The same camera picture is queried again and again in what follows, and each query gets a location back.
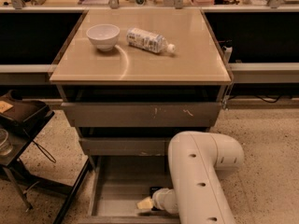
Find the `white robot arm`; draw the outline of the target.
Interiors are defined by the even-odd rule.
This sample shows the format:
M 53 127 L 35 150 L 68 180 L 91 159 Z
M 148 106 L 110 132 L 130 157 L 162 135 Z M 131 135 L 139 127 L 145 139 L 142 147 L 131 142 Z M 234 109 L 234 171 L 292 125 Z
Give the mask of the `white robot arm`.
M 158 189 L 136 206 L 179 215 L 180 224 L 236 224 L 220 179 L 243 163 L 243 148 L 233 137 L 221 133 L 178 133 L 168 147 L 173 187 Z

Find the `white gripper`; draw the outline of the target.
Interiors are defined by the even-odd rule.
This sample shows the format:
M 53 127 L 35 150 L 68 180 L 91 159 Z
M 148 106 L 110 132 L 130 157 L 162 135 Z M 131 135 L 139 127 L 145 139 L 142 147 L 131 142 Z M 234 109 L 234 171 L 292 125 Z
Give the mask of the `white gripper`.
M 176 193 L 173 189 L 158 189 L 151 197 L 146 197 L 136 204 L 138 209 L 151 209 L 153 206 L 171 215 L 178 213 Z

